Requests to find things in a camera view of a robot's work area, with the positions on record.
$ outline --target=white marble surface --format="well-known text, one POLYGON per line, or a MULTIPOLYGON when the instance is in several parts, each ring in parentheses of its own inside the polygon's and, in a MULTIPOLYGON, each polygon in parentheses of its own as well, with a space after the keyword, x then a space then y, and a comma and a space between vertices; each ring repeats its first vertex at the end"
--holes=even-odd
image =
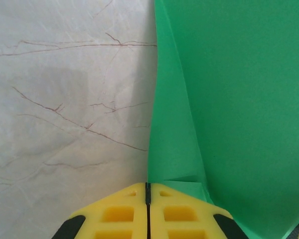
POLYGON ((0 239, 146 181, 153 0, 0 0, 0 239))

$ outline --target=green backdrop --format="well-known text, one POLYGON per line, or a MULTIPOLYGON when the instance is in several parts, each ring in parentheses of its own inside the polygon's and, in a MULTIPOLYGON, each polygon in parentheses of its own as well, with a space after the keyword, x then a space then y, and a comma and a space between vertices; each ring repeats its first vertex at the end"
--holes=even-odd
POLYGON ((299 0, 156 0, 149 182, 250 238, 299 222, 299 0))

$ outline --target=rectangular hole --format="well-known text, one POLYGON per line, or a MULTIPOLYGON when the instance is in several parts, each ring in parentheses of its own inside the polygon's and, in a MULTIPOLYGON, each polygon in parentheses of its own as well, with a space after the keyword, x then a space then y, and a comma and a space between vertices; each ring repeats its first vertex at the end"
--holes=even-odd
POLYGON ((102 216, 102 222, 132 222, 134 208, 127 206, 109 207, 102 216))
POLYGON ((164 208, 164 218, 167 222, 197 221, 195 211, 188 206, 168 206, 164 208))
POLYGON ((132 239, 132 231, 100 231, 95 239, 132 239))
POLYGON ((204 231, 196 230, 171 230, 168 231, 169 239, 208 239, 204 231))

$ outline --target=black rubber part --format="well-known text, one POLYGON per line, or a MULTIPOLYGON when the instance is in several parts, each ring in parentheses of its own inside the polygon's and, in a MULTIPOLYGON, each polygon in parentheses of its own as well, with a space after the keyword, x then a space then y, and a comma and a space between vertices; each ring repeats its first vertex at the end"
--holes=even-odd
POLYGON ((293 229, 286 239, 298 239, 299 238, 299 224, 293 229))
POLYGON ((150 183, 145 183, 145 203, 146 203, 147 218, 148 218, 147 239, 150 239, 150 203, 151 203, 150 183))
POLYGON ((214 219, 224 232, 227 239, 248 239, 243 230, 241 230, 237 223, 231 218, 221 214, 215 214, 214 219))
POLYGON ((66 220, 52 239, 74 239, 85 221, 85 216, 79 215, 66 220))

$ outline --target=green sheet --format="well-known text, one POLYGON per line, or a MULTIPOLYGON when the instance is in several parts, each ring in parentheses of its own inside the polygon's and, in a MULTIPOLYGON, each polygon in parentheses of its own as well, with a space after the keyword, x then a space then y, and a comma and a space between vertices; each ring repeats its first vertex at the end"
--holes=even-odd
POLYGON ((299 222, 299 1, 156 0, 149 182, 228 210, 251 239, 299 222))

